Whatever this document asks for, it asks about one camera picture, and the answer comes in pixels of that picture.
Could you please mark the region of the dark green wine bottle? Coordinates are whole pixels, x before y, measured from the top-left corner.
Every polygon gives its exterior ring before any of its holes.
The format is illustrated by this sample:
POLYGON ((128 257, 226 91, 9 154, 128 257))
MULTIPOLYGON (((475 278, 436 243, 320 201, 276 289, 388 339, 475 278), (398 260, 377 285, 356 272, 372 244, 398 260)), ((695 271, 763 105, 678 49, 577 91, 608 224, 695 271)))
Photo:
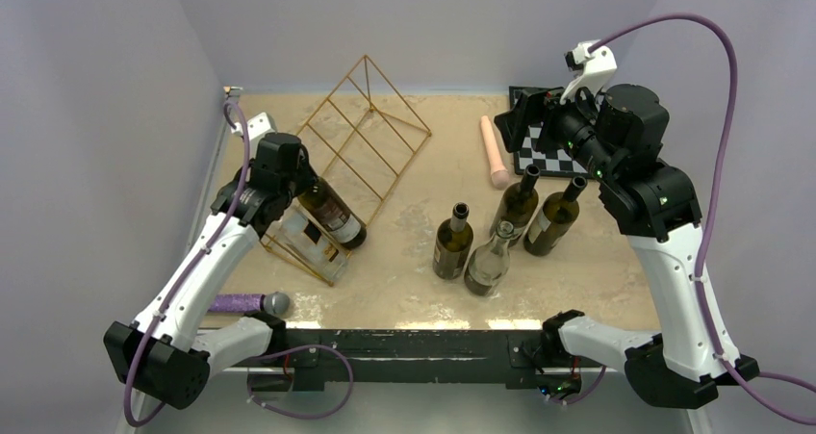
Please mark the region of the dark green wine bottle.
POLYGON ((298 197, 301 206, 343 248, 351 250, 367 238, 366 224, 357 217, 322 177, 314 176, 310 187, 298 197))

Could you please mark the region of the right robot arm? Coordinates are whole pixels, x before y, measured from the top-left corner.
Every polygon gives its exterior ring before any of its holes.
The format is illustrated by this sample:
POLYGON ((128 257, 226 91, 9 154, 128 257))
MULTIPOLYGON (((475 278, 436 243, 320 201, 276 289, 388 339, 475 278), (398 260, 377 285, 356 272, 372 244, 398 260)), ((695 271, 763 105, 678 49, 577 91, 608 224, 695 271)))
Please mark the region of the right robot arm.
POLYGON ((625 375, 648 405, 698 409, 718 390, 758 376, 731 341, 699 254, 701 208, 686 173, 659 156, 668 111, 650 89, 623 84, 602 98, 580 89, 521 89, 496 126, 516 152, 562 150, 599 182, 599 198, 635 252, 658 315, 656 333, 599 323, 577 310, 545 321, 542 357, 582 357, 625 375))

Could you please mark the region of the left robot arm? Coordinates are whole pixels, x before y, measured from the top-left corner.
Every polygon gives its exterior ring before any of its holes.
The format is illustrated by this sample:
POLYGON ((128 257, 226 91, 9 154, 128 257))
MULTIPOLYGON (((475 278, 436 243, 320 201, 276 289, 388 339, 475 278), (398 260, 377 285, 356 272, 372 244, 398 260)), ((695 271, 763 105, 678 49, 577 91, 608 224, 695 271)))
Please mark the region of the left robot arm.
POLYGON ((126 396, 141 392, 175 409, 189 407, 209 380, 250 358, 273 366, 286 356, 282 320, 254 312, 198 332, 233 270, 314 179, 295 135, 267 133, 211 206, 182 265, 133 320, 115 321, 103 343, 126 396))

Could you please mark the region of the clear glass liquor bottle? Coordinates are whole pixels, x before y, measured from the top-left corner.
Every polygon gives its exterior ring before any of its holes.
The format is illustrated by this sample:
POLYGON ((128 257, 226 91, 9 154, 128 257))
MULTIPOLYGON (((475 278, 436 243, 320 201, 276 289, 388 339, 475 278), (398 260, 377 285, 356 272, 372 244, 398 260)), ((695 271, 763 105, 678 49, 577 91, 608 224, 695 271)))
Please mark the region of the clear glass liquor bottle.
POLYGON ((290 210, 281 221, 278 237, 295 258, 330 286, 344 274, 345 252, 299 208, 290 210))

